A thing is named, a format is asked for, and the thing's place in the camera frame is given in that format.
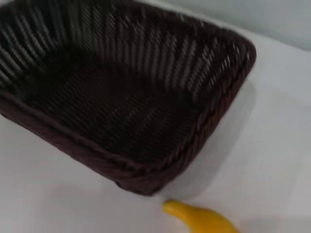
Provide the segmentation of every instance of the white table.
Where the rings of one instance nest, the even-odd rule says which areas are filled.
[[[1,231],[185,233],[161,211],[171,197],[221,212],[242,233],[310,232],[311,53],[227,26],[255,43],[256,65],[195,161],[153,198],[0,117]]]

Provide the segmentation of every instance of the wicker basket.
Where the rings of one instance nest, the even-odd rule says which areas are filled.
[[[131,0],[0,9],[0,113],[121,188],[184,171],[256,57],[238,34]]]

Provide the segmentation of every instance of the yellow object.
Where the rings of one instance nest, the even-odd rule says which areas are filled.
[[[163,210],[183,220],[191,233],[239,233],[232,223],[219,213],[169,200]]]

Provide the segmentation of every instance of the gray wall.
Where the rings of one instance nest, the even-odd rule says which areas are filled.
[[[163,1],[311,50],[311,0]]]

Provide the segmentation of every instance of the basket bottom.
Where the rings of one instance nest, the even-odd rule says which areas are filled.
[[[75,59],[25,102],[109,152],[160,161],[189,133],[199,111],[133,77],[123,67]]]

